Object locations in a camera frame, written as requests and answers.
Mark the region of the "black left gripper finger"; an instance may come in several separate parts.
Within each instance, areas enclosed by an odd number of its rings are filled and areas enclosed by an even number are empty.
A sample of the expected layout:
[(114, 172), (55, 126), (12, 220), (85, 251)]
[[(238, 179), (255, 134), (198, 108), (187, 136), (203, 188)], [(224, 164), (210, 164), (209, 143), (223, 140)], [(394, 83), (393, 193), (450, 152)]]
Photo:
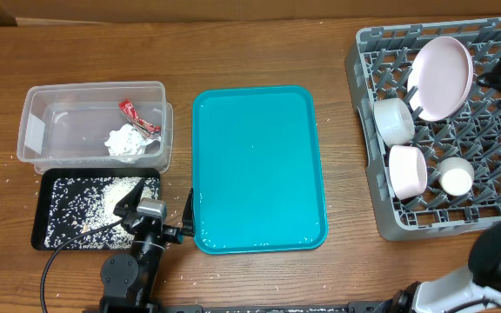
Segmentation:
[(129, 213), (135, 212), (140, 203), (144, 186), (145, 179), (141, 178), (135, 187), (115, 205), (113, 213), (119, 217), (126, 217)]
[(189, 195), (187, 197), (184, 213), (182, 216), (182, 233), (184, 236), (195, 236), (194, 230), (194, 209), (193, 209), (193, 197), (194, 191), (190, 189)]

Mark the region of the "white tissue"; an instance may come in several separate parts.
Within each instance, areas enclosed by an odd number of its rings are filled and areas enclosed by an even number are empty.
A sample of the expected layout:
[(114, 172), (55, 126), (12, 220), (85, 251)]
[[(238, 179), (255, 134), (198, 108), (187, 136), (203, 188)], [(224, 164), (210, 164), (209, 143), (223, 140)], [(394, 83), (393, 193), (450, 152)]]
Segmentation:
[(119, 161), (123, 163), (134, 163), (149, 145), (160, 139), (161, 137), (145, 138), (132, 124), (126, 123), (120, 130), (112, 130), (104, 145), (112, 157), (119, 157)]

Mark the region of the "red snack wrapper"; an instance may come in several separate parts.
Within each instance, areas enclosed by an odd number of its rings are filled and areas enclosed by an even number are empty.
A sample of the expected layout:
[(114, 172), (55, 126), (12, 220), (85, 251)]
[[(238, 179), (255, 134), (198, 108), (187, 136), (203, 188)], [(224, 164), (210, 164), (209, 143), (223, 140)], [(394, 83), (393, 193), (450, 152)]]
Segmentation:
[(118, 107), (125, 118), (137, 129), (137, 131), (143, 137), (151, 137), (154, 135), (157, 136), (161, 133), (160, 126), (149, 123), (138, 115), (133, 103), (130, 100), (122, 101), (118, 105)]

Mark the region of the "white bowl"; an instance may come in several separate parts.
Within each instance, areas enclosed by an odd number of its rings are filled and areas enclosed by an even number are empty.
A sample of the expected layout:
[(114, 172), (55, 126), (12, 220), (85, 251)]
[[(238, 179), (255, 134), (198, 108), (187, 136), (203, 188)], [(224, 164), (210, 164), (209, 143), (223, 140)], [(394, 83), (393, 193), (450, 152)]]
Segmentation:
[(389, 155), (389, 173), (399, 200), (421, 195), (427, 187), (426, 161), (417, 147), (394, 145)]

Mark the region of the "grey bowl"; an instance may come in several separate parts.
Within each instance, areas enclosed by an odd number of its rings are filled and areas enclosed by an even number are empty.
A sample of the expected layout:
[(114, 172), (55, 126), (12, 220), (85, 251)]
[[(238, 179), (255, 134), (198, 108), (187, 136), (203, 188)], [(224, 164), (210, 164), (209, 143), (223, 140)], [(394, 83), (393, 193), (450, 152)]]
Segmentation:
[(373, 116), (378, 133), (388, 147), (406, 144), (415, 135), (412, 115), (404, 101), (399, 98), (375, 102)]

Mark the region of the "white cup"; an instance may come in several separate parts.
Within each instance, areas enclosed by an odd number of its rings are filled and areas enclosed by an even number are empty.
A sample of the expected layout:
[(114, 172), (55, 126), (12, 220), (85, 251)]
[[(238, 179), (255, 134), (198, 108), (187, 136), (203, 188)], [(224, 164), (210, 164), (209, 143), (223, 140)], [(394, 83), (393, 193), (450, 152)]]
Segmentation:
[(451, 196), (467, 194), (474, 182), (474, 168), (461, 157), (449, 157), (438, 164), (438, 179), (441, 188)]

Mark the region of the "large white plate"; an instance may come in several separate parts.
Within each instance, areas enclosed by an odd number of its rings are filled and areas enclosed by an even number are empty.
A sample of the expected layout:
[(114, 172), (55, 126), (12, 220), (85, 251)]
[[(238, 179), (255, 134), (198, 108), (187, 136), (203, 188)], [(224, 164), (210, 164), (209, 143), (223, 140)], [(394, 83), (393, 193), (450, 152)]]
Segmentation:
[(443, 120), (464, 104), (473, 81), (473, 63), (466, 47), (453, 37), (429, 41), (415, 56), (407, 80), (409, 105), (418, 117)]

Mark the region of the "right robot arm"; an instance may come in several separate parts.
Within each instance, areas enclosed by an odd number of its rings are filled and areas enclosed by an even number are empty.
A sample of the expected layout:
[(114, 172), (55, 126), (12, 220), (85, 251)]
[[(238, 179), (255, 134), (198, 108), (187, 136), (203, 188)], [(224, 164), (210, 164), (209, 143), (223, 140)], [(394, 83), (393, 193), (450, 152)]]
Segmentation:
[(415, 282), (381, 302), (375, 312), (501, 310), (501, 222), (473, 244), (466, 266), (432, 282)]

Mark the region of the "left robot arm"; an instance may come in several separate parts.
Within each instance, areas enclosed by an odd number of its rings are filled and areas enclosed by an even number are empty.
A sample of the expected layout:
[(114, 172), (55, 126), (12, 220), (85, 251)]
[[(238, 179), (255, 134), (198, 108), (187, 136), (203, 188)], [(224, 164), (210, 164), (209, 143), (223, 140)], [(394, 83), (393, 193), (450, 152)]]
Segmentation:
[(170, 226), (165, 223), (166, 203), (144, 197), (144, 187), (142, 178), (114, 208), (114, 214), (121, 218), (119, 224), (133, 240), (127, 253), (111, 256), (102, 266), (101, 312), (168, 312), (152, 296), (159, 264), (167, 244), (180, 244), (186, 237), (195, 236), (192, 194), (182, 224)]

